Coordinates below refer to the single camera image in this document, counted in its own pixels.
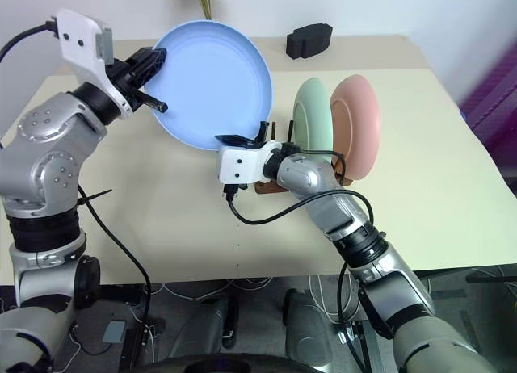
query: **table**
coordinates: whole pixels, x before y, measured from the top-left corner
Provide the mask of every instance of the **table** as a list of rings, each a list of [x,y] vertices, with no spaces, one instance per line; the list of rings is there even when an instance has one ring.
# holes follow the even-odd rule
[[[388,60],[389,46],[377,38],[375,51],[369,47],[372,39],[366,40],[368,51],[380,58],[373,61],[374,68],[358,55],[361,69],[353,69],[349,58],[344,62],[348,69],[340,69],[339,44],[353,41],[345,39],[331,54],[296,60],[289,71],[286,65],[292,61],[280,57],[277,42],[264,40],[269,48],[261,51],[268,54],[268,64],[271,57],[280,60],[271,67],[275,97],[270,120],[277,122],[277,140],[287,135],[296,91],[306,79],[320,78],[331,94],[344,78],[364,75],[382,112],[380,152],[372,172],[351,189],[370,199],[378,229],[387,232],[415,270],[517,262],[517,232],[511,229],[517,221],[517,199],[456,104],[418,58],[418,50],[403,38],[388,38],[400,48],[409,46],[413,56],[407,57],[408,67],[400,49],[393,55],[398,61]],[[359,45],[356,51],[361,52]],[[27,109],[75,86],[72,76],[51,76]],[[89,194],[114,189],[93,204],[154,282],[335,274],[342,263],[303,209],[267,225],[240,223],[221,197],[216,153],[183,145],[146,107],[109,126],[82,167],[80,183]],[[250,188],[238,193],[235,206],[246,218],[258,219],[294,202],[287,193],[256,195]],[[86,208],[80,207],[79,213],[87,253],[101,262],[102,282],[141,283],[137,269]],[[2,209],[0,284],[12,283],[11,240]]]

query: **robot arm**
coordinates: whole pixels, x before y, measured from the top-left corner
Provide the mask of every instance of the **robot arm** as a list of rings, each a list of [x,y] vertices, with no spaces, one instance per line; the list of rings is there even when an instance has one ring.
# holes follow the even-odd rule
[[[219,179],[226,185],[273,180],[300,200],[341,189],[327,161],[299,151],[274,141],[256,149],[224,147]],[[494,372],[453,327],[435,316],[425,287],[352,196],[328,195],[305,207],[359,282],[359,299],[373,327],[382,337],[393,338],[399,371]]]
[[[139,91],[162,67],[165,49],[141,48],[119,61],[102,23],[67,10],[56,23],[63,58],[81,85],[29,111],[0,149],[19,307],[0,315],[0,371],[49,371],[75,311],[97,299],[99,261],[84,255],[76,210],[82,163],[115,118],[142,104],[166,111],[165,103]]]

